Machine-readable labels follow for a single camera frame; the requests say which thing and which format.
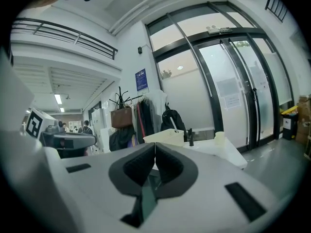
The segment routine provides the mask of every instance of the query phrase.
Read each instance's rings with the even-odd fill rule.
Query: railing
[[[265,10],[270,10],[281,22],[287,13],[287,8],[281,0],[267,0]]]
[[[115,59],[117,49],[93,36],[78,30],[38,19],[17,18],[12,25],[12,33],[28,33],[73,43],[92,50],[110,59]]]

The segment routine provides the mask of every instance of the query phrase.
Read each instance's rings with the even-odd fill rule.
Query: paper notice
[[[239,92],[239,87],[235,78],[218,81],[217,87],[221,97],[226,97]]]
[[[225,99],[225,106],[227,109],[231,109],[237,106],[241,106],[239,94],[233,94],[230,96],[224,97]]]
[[[284,129],[291,129],[291,121],[289,118],[283,118],[283,128]]]

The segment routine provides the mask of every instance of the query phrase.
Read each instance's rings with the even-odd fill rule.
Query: fluorescent light
[[[54,94],[54,96],[55,96],[55,99],[56,99],[57,103],[58,104],[62,104],[62,101],[60,99],[60,95],[59,94]]]

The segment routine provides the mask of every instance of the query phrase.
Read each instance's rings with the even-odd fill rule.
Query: cardboard box
[[[310,122],[311,121],[311,99],[308,97],[300,96],[298,102],[298,121]]]
[[[300,96],[298,105],[297,142],[306,144],[311,125],[311,99],[310,95]]]
[[[297,132],[295,140],[305,146],[308,142],[308,135]]]
[[[309,135],[310,121],[309,122],[297,122],[297,132],[301,134]]]

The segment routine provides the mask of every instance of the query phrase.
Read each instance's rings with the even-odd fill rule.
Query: black faucet
[[[188,130],[188,139],[189,139],[189,146],[193,147],[193,133],[192,133],[192,128]]]

